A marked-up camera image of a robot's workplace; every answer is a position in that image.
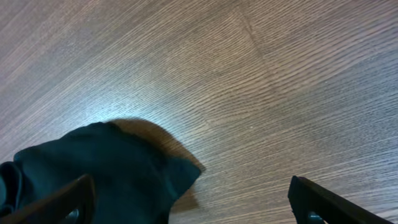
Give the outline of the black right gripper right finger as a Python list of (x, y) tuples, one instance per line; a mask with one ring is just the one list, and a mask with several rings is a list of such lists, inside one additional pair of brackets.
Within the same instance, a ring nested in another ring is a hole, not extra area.
[(288, 199), (298, 224), (392, 224), (304, 177), (292, 177)]

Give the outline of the black garment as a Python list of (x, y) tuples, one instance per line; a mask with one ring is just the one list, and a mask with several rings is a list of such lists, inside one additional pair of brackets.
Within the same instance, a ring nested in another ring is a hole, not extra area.
[(95, 223), (167, 223), (201, 171), (113, 123), (93, 123), (17, 152), (1, 164), (1, 215), (48, 197), (82, 175), (95, 184)]

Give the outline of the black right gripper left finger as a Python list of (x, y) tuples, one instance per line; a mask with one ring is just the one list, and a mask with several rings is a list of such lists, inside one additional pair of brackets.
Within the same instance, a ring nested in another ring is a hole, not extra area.
[(95, 212), (95, 185), (85, 174), (54, 194), (1, 218), (1, 223), (91, 223)]

